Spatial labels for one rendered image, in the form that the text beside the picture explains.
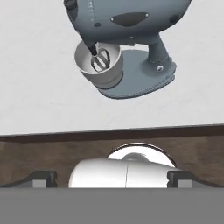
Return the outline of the dark wooden cupboard front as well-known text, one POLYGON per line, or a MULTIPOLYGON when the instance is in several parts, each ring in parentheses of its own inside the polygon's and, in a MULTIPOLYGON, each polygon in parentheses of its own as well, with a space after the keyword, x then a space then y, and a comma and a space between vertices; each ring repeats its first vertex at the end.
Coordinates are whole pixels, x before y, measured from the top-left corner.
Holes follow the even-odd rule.
POLYGON ((54 170, 65 187, 80 160, 106 157, 128 143, 153 144, 180 168, 224 185, 224 125, 0 136, 0 185, 35 170, 54 170))

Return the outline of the blue-grey stand mixer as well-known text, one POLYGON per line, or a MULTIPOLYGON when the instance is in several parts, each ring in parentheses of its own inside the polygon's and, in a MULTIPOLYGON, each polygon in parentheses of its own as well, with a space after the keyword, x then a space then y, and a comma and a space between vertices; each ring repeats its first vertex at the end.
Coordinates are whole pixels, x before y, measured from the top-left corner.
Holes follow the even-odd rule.
POLYGON ((120 100, 146 95, 171 83, 177 65, 160 32, 175 25, 191 1, 64 0, 73 28, 93 57, 98 55, 98 43, 119 45, 122 50, 121 80, 112 88, 97 90, 120 100))

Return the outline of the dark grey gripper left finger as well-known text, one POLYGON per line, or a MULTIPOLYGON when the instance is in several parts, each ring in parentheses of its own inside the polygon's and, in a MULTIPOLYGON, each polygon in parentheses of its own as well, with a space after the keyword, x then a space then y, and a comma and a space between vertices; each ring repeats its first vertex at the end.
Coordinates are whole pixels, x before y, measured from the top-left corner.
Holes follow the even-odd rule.
POLYGON ((57 187, 56 171, 33 171, 27 177, 1 185, 2 188, 54 188, 57 187))

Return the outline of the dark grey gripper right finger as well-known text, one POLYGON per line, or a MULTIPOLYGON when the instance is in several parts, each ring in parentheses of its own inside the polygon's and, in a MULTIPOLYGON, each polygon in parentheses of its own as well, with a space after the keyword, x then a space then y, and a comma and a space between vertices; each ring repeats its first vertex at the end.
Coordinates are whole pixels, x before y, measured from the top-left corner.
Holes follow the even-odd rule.
POLYGON ((190 171, 168 171, 167 172, 168 188, 201 188, 201 187, 220 187, 218 185, 196 177, 190 171))

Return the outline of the white mixer bowl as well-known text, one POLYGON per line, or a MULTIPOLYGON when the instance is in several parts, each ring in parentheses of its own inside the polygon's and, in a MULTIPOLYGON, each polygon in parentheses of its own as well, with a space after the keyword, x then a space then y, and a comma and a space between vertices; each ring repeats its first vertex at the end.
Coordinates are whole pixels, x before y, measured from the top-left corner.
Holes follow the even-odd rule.
POLYGON ((93 57, 81 41, 74 53, 74 61, 85 76, 97 88, 108 89, 123 77, 123 53, 119 45, 98 43, 98 55, 93 57))

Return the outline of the white rounded cylinder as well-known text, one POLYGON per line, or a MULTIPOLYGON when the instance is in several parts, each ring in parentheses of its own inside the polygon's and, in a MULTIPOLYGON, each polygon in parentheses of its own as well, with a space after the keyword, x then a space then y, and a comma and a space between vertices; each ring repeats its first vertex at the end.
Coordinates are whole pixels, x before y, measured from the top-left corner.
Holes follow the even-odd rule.
POLYGON ((81 160, 71 172, 69 188, 166 188, 175 161, 149 143, 126 143, 107 157, 81 160))

